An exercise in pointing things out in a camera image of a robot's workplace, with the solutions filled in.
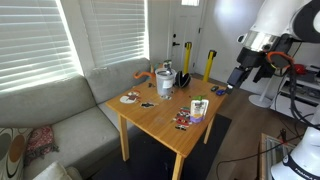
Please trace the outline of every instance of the yellow pole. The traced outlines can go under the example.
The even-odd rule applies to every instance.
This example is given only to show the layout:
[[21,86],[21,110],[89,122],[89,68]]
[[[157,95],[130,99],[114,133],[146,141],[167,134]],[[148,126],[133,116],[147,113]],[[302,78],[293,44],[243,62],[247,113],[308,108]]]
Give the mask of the yellow pole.
[[190,51],[191,51],[191,47],[192,47],[192,43],[191,42],[186,42],[184,44],[184,47],[186,48],[186,56],[184,57],[184,66],[183,66],[183,74],[187,74],[188,73],[188,68],[189,68],[189,58],[190,58]]
[[203,75],[203,81],[204,82],[208,82],[209,74],[210,74],[211,66],[212,66],[212,62],[213,62],[213,58],[216,57],[216,55],[217,55],[217,51],[215,51],[215,50],[210,50],[209,51],[206,70],[204,71],[204,75]]

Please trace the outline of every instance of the wooden table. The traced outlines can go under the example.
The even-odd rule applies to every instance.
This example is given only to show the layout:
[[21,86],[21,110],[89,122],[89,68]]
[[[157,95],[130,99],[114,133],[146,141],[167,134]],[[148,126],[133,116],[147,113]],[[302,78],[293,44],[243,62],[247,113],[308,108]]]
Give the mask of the wooden table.
[[[177,154],[172,179],[180,179],[184,159],[208,127],[204,138],[204,143],[207,143],[213,119],[226,95],[217,96],[211,92],[210,89],[214,84],[192,79],[187,87],[183,89],[174,88],[171,100],[164,100],[157,94],[156,87],[150,87],[150,83],[156,85],[155,79],[133,87],[106,102],[108,107],[118,113],[123,160],[129,159],[126,122],[128,120]],[[140,92],[140,99],[133,104],[121,103],[120,98],[132,91]],[[206,95],[204,99],[209,100],[205,119],[200,123],[190,125],[186,131],[176,129],[177,123],[172,119],[181,107],[190,107],[192,97],[198,95]],[[151,108],[143,108],[141,107],[143,102],[152,102],[157,105]]]

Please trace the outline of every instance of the throw pillow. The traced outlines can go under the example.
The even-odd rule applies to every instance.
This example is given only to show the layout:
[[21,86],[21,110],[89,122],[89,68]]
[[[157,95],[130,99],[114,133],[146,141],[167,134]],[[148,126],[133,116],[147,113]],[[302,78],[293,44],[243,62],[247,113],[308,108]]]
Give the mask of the throw pillow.
[[53,130],[51,126],[44,126],[33,130],[28,142],[25,157],[25,166],[32,160],[42,157],[52,151],[59,151],[59,147],[54,143]]
[[72,180],[67,174],[65,168],[58,162],[53,162],[45,170],[43,170],[39,175],[37,175],[33,180]]
[[22,179],[31,128],[0,128],[0,179]]

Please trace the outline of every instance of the colorful pillow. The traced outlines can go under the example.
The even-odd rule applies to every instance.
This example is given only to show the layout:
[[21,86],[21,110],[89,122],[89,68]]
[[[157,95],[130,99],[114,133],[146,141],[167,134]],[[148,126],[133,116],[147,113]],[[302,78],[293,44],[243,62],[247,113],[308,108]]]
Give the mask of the colorful pillow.
[[25,166],[28,166],[32,160],[41,157],[52,151],[59,151],[59,147],[54,143],[53,130],[51,126],[44,126],[33,130],[29,138]]
[[30,128],[0,128],[0,179],[22,179]]

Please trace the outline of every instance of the blue object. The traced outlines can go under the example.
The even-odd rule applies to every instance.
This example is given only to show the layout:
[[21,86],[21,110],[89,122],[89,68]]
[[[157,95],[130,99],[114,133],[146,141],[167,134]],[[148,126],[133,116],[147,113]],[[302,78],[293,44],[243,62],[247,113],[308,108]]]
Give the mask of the blue object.
[[217,94],[218,96],[222,96],[222,95],[224,95],[225,93],[226,93],[226,91],[223,90],[223,89],[220,89],[220,90],[216,91],[216,94]]

